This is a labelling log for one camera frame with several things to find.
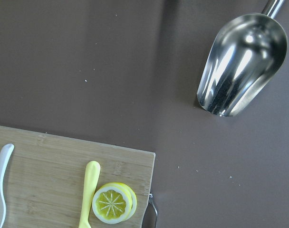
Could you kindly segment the bamboo cutting board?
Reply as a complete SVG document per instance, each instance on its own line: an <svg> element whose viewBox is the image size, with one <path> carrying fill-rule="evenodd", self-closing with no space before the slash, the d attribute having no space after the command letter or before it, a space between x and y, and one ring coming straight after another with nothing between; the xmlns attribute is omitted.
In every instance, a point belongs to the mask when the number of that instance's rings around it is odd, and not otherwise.
<svg viewBox="0 0 289 228"><path fill-rule="evenodd" d="M90 161L100 163L98 186L122 182L137 196L137 209L118 228L142 226L148 205L155 154L0 126L0 151L14 145L5 177L6 228L76 228L84 175Z"/></svg>

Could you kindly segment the steel scoop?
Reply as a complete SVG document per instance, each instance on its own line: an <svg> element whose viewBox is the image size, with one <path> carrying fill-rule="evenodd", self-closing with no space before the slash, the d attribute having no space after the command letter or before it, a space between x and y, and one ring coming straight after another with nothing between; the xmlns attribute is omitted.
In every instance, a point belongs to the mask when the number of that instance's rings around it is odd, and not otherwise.
<svg viewBox="0 0 289 228"><path fill-rule="evenodd" d="M236 116L282 66L288 48L275 20L282 0L270 0L262 13L239 16L214 39L197 91L200 106L217 116Z"/></svg>

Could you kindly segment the white ceramic spoon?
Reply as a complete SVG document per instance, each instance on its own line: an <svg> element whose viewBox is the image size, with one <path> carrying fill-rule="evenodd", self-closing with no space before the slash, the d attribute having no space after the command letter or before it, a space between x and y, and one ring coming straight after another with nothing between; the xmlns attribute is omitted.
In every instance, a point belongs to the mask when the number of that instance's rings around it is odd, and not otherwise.
<svg viewBox="0 0 289 228"><path fill-rule="evenodd" d="M13 150L14 145L9 143L4 145L0 151L0 228L3 227L6 218L6 202L3 192L4 175Z"/></svg>

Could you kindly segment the lemon slice stack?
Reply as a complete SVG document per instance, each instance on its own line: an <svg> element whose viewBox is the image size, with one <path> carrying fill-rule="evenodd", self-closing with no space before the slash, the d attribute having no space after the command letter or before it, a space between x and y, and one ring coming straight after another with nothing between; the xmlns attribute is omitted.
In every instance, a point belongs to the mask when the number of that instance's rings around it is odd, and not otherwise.
<svg viewBox="0 0 289 228"><path fill-rule="evenodd" d="M117 224L134 215L137 209L137 196L132 188L124 183L107 183L94 194L92 209L100 221Z"/></svg>

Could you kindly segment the yellow plastic knife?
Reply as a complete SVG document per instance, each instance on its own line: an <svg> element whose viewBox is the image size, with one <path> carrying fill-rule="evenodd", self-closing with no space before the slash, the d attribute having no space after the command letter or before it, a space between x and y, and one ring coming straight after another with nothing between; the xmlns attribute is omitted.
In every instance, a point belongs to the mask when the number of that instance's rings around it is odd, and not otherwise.
<svg viewBox="0 0 289 228"><path fill-rule="evenodd" d="M83 187L82 208L80 213L79 228L90 228L88 221L92 200L96 191L100 175L100 164L97 161L90 161L86 165Z"/></svg>

